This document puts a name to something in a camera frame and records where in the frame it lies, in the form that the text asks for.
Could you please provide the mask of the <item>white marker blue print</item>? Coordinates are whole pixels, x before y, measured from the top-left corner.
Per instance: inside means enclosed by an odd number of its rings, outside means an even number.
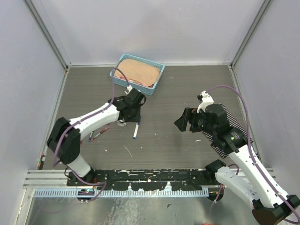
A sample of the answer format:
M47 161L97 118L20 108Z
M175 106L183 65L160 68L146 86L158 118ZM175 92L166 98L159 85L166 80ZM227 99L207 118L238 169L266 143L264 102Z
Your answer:
M135 126L135 130L134 130L134 134L133 134L133 139L136 139L137 138L137 133L138 133L138 129L139 129L139 122L136 123L136 126Z

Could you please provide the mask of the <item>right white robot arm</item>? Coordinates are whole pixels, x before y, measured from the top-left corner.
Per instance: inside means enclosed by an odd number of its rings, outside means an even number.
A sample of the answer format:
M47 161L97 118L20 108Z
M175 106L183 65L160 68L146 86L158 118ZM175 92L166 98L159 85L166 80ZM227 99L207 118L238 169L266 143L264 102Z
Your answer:
M227 110L221 104L211 104L205 110L185 108L175 121L181 132L190 124L191 132L203 132L212 138L211 145L223 151L244 172L245 182L221 160L208 164L206 179L231 189L252 210L260 225L277 225L295 212L300 205L296 195L284 191L255 155L243 131L230 125Z

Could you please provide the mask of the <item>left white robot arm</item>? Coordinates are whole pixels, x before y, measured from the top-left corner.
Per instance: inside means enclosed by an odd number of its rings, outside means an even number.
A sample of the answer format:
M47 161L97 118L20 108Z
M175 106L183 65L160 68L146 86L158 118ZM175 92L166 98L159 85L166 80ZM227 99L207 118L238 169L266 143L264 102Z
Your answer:
M84 186L94 181L94 169L81 156L81 141L96 129L113 122L139 122L141 107L146 96L135 88L128 87L127 93L113 97L98 109L83 116L56 120L47 140L47 147L54 153L53 167L59 162L77 176Z

